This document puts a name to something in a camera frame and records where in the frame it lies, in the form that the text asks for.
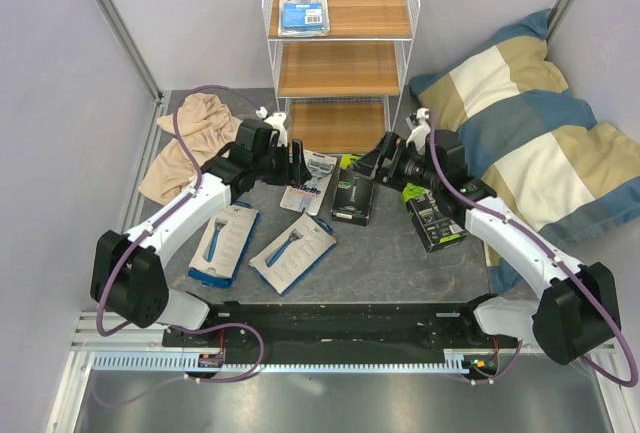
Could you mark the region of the blue Gillette razor blister pack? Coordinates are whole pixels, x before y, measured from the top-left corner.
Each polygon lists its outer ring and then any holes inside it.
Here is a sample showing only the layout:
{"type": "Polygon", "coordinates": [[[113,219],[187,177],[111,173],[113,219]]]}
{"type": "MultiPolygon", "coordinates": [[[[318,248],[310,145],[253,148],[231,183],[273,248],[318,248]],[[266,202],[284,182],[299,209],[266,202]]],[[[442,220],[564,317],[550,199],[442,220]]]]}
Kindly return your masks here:
{"type": "Polygon", "coordinates": [[[279,37],[324,37],[330,29],[328,0],[279,0],[279,37]]]}

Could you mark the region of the Gillette razor white card pack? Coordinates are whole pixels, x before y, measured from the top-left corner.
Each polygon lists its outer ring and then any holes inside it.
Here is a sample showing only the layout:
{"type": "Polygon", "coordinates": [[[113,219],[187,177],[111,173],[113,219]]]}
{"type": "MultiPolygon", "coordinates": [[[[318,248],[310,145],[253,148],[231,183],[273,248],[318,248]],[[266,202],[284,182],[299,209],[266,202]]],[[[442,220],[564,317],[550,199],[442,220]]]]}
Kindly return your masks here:
{"type": "Polygon", "coordinates": [[[279,206],[294,212],[316,216],[336,168],[337,158],[311,150],[304,150],[304,157],[311,179],[298,187],[288,186],[279,206]]]}

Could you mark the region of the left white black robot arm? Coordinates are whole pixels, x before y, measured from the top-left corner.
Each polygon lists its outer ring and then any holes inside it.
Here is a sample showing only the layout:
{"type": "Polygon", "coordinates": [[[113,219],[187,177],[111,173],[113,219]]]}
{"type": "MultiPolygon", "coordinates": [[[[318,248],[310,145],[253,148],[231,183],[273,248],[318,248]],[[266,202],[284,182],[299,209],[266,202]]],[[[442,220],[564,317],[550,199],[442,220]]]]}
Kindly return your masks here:
{"type": "Polygon", "coordinates": [[[309,179],[303,144],[288,139],[287,123],[284,112],[243,121],[235,140],[198,165],[195,180],[176,198],[127,232],[109,230],[99,238],[90,295],[98,304],[96,326],[101,335],[116,332],[103,324],[110,311],[126,325],[181,328],[198,346],[216,341],[220,324],[208,315],[209,304],[170,288],[164,269],[203,224],[256,183],[293,186],[309,179]]]}

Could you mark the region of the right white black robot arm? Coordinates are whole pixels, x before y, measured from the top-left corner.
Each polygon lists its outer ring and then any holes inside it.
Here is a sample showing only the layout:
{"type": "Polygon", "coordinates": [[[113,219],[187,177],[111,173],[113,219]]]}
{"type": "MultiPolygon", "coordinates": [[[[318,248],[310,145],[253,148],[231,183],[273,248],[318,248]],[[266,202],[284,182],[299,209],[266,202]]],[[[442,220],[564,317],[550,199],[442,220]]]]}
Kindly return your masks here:
{"type": "Polygon", "coordinates": [[[502,335],[534,341],[554,362],[566,365],[621,332],[615,282],[601,263],[590,266],[561,251],[527,226],[497,193],[472,176],[455,132],[436,130],[425,152],[393,132],[355,161],[355,172],[402,191],[432,192],[440,212],[481,239],[534,291],[533,301],[488,296],[458,321],[467,345],[502,335]]]}

